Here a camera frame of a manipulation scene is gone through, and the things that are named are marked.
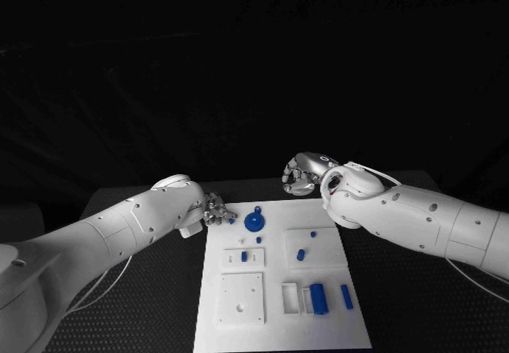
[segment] mesh surface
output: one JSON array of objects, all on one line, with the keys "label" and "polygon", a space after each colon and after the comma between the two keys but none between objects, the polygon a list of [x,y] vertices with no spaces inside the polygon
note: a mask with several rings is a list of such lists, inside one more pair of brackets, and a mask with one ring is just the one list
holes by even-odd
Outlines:
[{"label": "mesh surface", "polygon": [[[422,171],[390,175],[402,184],[438,191]],[[279,178],[200,185],[217,191],[224,202],[294,199]],[[82,217],[147,189],[100,189]],[[305,197],[317,198],[318,192]],[[444,259],[406,250],[363,229],[341,228],[340,235],[374,351],[509,352],[509,304],[484,293]],[[204,244],[206,230],[188,239],[172,231],[138,252],[110,292],[61,320],[44,352],[191,352]],[[106,289],[122,265],[95,293]],[[509,285],[470,266],[458,267],[509,298]]]}]

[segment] blue object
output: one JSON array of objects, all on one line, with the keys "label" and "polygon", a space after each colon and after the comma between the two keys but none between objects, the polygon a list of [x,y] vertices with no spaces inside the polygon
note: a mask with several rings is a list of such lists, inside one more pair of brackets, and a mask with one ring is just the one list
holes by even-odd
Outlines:
[{"label": "blue object", "polygon": [[312,312],[315,315],[328,313],[325,292],[320,283],[309,285],[309,302],[312,303]]},{"label": "blue object", "polygon": [[298,261],[302,261],[302,260],[304,260],[304,254],[305,254],[305,252],[299,249],[299,250],[298,250],[298,253],[297,253],[297,260],[298,260]]},{"label": "blue object", "polygon": [[348,310],[353,309],[353,304],[351,304],[351,298],[350,298],[350,293],[347,293],[347,286],[341,285],[341,292],[343,292],[343,299],[344,299],[344,305]]},{"label": "blue object", "polygon": [[262,217],[262,209],[259,206],[256,206],[253,208],[253,212],[246,215],[243,225],[246,226],[246,230],[249,230],[249,232],[256,232],[262,229],[262,226],[265,225],[265,218]]}]

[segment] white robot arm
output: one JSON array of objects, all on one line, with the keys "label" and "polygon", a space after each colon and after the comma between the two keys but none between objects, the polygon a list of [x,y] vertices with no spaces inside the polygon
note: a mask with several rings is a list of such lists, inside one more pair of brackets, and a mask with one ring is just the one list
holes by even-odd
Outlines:
[{"label": "white robot arm", "polygon": [[33,240],[0,244],[0,351],[38,353],[86,283],[172,229],[236,218],[184,175]]},{"label": "white robot arm", "polygon": [[432,191],[395,184],[384,188],[369,168],[327,156],[298,153],[288,162],[284,190],[305,195],[320,185],[322,208],[334,222],[405,248],[461,261],[509,278],[509,215]]}]

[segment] table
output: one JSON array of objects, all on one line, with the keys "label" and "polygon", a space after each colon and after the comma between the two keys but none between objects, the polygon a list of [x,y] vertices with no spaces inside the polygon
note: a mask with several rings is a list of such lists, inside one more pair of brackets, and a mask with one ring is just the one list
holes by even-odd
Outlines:
[{"label": "table", "polygon": [[[423,171],[389,175],[402,184],[438,191]],[[279,178],[198,184],[206,192],[217,191],[224,202],[294,198],[284,193]],[[148,188],[99,189],[82,218]],[[318,192],[304,197],[318,198]],[[183,239],[172,231],[134,255],[110,292],[61,320],[46,353],[191,352],[204,232]],[[364,229],[341,228],[340,235],[373,351],[509,352],[509,304],[477,289],[444,259],[406,250]],[[470,266],[458,266],[509,298],[509,285]],[[121,270],[122,264],[90,298]]]}]

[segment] dark wall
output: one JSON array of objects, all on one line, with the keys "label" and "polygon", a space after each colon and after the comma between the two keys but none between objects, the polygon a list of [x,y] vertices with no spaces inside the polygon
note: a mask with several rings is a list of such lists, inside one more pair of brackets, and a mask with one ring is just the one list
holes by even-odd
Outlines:
[{"label": "dark wall", "polygon": [[12,9],[0,41],[1,198],[48,228],[100,187],[278,177],[299,151],[506,207],[504,4],[69,6]]}]

